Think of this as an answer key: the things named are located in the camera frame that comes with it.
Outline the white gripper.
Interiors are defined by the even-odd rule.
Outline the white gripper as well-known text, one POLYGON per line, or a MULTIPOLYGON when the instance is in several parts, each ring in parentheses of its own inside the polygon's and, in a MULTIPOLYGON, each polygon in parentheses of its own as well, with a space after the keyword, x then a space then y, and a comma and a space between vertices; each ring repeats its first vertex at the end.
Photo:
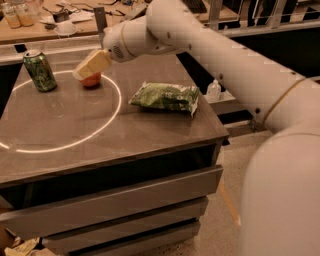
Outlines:
POLYGON ((75 79, 84 80, 102 72, 111 66, 112 59, 127 62, 141 55, 161 55, 177 51, 176 47, 167 45, 152 35, 147 28, 145 16, 106 28, 102 45, 105 50, 92 51, 73 70, 75 79))

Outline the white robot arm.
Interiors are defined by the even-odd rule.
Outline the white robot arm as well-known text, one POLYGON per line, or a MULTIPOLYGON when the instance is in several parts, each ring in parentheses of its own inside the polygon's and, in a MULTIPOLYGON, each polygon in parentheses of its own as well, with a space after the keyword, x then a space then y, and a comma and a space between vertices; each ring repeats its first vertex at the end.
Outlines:
POLYGON ((205 28, 182 0, 152 0, 144 16, 104 31, 101 64, 83 61, 83 80, 114 61, 170 50, 189 53, 273 131, 247 167, 240 256, 320 256, 320 87, 205 28))

